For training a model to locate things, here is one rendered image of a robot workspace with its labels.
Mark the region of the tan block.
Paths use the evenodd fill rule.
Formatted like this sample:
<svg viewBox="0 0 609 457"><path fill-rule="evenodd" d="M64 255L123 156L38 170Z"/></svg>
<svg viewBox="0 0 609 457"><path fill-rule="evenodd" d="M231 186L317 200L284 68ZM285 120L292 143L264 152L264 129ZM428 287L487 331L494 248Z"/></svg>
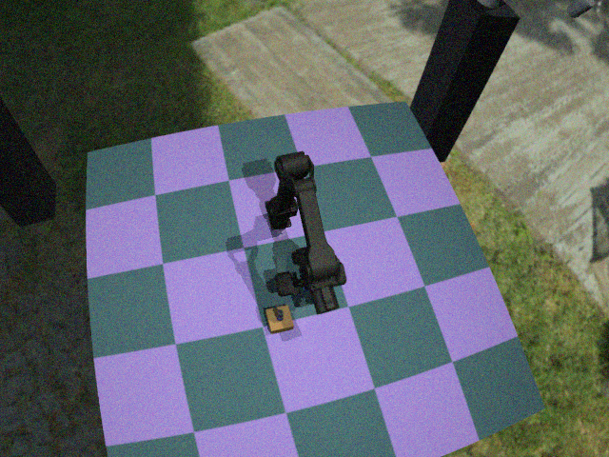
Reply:
<svg viewBox="0 0 609 457"><path fill-rule="evenodd" d="M278 317L277 317L279 309L283 310L283 320L282 321L279 321ZM266 314L266 318L268 321L271 335L291 330L294 327L288 305L283 306L283 307L278 307L278 308L266 309L265 314Z"/></svg>

